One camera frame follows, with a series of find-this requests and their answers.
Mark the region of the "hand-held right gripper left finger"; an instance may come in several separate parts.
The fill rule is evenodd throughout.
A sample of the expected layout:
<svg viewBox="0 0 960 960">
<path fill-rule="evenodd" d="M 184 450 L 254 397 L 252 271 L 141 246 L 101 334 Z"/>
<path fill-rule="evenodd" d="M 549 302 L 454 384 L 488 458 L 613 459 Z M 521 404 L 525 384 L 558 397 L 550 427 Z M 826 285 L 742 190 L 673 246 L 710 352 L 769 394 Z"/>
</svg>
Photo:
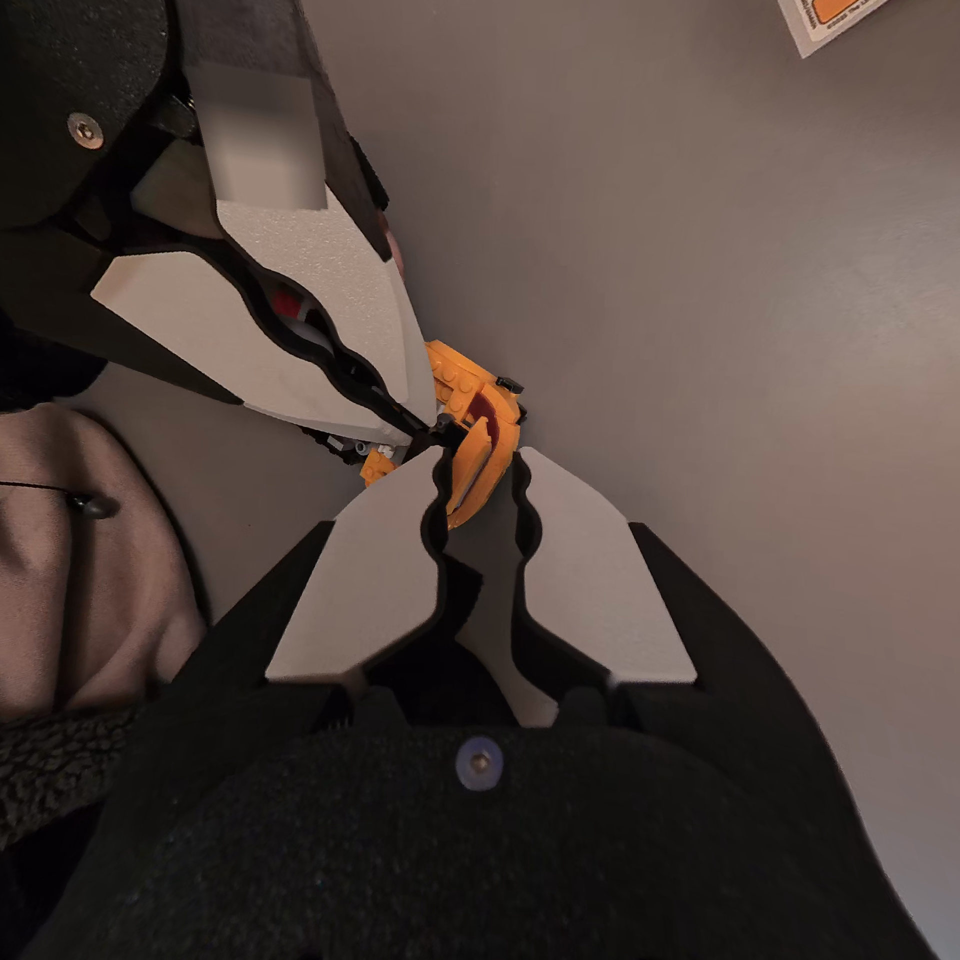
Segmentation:
<svg viewBox="0 0 960 960">
<path fill-rule="evenodd" d="M 446 553 L 451 454 L 429 446 L 335 517 L 266 669 L 271 683 L 342 683 L 435 631 L 455 636 L 482 575 Z"/>
</svg>

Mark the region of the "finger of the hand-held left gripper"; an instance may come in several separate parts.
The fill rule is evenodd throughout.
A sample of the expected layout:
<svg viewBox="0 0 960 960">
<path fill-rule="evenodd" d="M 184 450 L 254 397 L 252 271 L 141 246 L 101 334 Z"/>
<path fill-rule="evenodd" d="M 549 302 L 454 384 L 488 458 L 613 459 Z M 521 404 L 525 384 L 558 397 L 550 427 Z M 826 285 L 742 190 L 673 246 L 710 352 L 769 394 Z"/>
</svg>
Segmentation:
<svg viewBox="0 0 960 960">
<path fill-rule="evenodd" d="M 326 198 L 320 210 L 218 199 L 217 216 L 255 263 L 312 295 L 342 345 L 373 367 L 389 397 L 433 427 L 433 371 L 397 263 L 381 259 L 331 188 Z"/>
<path fill-rule="evenodd" d="M 348 400 L 314 363 L 273 342 L 239 291 L 197 254 L 115 258 L 91 298 L 246 407 L 315 430 L 402 444 L 402 430 Z"/>
</svg>

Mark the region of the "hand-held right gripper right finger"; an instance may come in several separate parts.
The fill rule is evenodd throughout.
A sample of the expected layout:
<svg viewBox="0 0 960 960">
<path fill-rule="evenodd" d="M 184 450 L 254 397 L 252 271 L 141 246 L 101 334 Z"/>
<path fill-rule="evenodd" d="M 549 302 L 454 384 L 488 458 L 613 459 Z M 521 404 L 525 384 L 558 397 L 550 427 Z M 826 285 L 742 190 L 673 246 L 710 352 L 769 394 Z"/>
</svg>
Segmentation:
<svg viewBox="0 0 960 960">
<path fill-rule="evenodd" d="M 627 518 L 532 446 L 513 466 L 520 674 L 557 703 L 587 688 L 691 687 L 698 674 Z"/>
</svg>

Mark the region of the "orange and black lego car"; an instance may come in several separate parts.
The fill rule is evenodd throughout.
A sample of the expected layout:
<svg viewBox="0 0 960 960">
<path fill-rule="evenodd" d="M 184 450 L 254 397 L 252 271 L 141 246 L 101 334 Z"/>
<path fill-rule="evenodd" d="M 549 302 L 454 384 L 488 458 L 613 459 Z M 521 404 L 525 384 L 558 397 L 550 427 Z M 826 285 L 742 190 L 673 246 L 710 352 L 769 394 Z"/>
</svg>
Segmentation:
<svg viewBox="0 0 960 960">
<path fill-rule="evenodd" d="M 270 301 L 279 318 L 292 329 L 306 322 L 321 332 L 319 319 L 310 318 L 319 308 L 308 305 L 305 297 L 288 285 L 275 285 Z M 510 378 L 495 376 L 439 340 L 422 346 L 429 361 L 438 414 L 427 443 L 453 451 L 452 491 L 446 506 L 447 526 L 452 531 L 483 509 L 512 462 L 526 419 L 526 410 L 518 401 L 523 388 Z M 404 453 L 385 444 L 300 429 L 342 462 L 359 466 L 367 487 L 421 450 L 413 444 Z"/>
</svg>

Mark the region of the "orange lego sticker sheet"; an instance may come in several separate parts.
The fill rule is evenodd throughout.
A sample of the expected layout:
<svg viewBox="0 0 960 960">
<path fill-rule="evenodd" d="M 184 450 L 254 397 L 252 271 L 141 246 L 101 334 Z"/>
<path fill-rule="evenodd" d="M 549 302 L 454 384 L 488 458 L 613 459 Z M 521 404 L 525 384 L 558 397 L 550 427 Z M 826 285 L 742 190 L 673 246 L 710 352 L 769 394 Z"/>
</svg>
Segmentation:
<svg viewBox="0 0 960 960">
<path fill-rule="evenodd" d="M 802 59 L 810 57 L 887 1 L 777 1 Z"/>
</svg>

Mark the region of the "person's left hand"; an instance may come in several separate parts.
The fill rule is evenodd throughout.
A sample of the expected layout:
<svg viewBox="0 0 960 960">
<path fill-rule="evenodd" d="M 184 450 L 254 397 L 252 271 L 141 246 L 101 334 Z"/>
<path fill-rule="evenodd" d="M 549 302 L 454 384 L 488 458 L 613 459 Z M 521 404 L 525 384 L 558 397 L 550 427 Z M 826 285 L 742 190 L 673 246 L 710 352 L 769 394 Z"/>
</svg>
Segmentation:
<svg viewBox="0 0 960 960">
<path fill-rule="evenodd" d="M 391 258 L 395 263 L 402 281 L 405 282 L 405 268 L 399 242 L 391 230 L 386 213 L 383 210 L 377 210 L 377 216 L 381 230 L 390 246 Z"/>
</svg>

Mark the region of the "person's dark sherpa jacket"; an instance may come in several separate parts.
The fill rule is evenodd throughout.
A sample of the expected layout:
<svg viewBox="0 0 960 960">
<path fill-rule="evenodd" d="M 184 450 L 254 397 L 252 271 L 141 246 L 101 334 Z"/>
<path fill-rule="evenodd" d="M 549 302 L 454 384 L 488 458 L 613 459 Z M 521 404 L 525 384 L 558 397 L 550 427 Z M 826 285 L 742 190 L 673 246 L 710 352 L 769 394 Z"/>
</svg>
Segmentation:
<svg viewBox="0 0 960 960">
<path fill-rule="evenodd" d="M 1 850 L 101 801 L 143 702 L 33 716 L 1 726 Z"/>
</svg>

